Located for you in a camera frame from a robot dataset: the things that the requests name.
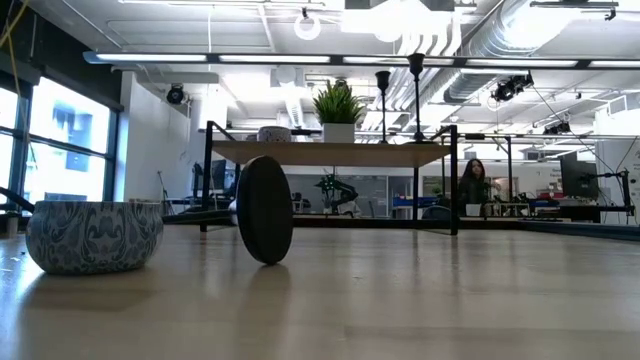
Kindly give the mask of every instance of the blue and white bowl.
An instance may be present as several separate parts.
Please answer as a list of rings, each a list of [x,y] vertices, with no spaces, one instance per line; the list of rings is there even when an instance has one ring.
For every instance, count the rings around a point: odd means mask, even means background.
[[[27,249],[47,273],[88,275],[138,269],[162,239],[162,205],[41,201]]]

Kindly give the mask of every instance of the computer monitor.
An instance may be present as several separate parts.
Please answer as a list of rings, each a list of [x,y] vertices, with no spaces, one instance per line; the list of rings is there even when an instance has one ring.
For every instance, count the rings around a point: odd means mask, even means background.
[[[194,165],[192,188],[195,191],[202,191],[203,171],[204,166],[200,163]],[[227,160],[212,161],[211,177],[209,180],[209,190],[235,192],[235,164]]]
[[[576,153],[560,158],[562,192],[565,197],[598,200],[598,174],[596,164],[578,161]]]

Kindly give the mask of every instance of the black round object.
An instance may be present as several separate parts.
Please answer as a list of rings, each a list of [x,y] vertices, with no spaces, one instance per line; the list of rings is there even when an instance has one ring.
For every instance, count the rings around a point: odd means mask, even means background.
[[[172,85],[171,90],[167,93],[167,101],[169,104],[180,105],[184,101],[184,90],[182,85]]]
[[[293,204],[280,164],[268,156],[247,163],[238,181],[236,215],[244,245],[254,259],[274,265],[293,236]]]

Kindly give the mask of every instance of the white vase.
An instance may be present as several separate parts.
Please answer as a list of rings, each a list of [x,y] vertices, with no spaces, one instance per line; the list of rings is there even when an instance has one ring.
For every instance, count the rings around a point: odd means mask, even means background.
[[[355,140],[354,124],[322,124],[322,142],[353,144]]]

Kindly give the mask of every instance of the candle holder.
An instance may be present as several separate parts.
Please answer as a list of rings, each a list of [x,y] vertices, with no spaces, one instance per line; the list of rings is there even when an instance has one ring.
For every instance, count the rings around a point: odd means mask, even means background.
[[[386,123],[386,104],[385,104],[385,96],[387,89],[389,88],[389,76],[391,73],[389,71],[378,71],[376,73],[376,79],[378,79],[378,89],[380,89],[380,94],[382,95],[382,141],[381,144],[387,144],[387,123]]]
[[[425,140],[425,136],[422,133],[421,127],[420,127],[420,88],[419,88],[419,83],[420,83],[420,73],[422,73],[422,70],[424,69],[423,66],[423,62],[424,62],[424,54],[420,54],[420,53],[415,53],[415,54],[411,54],[407,57],[407,59],[409,60],[409,71],[413,74],[413,82],[415,83],[415,90],[416,90],[416,133],[413,135],[413,140],[414,143],[421,143],[424,142]]]

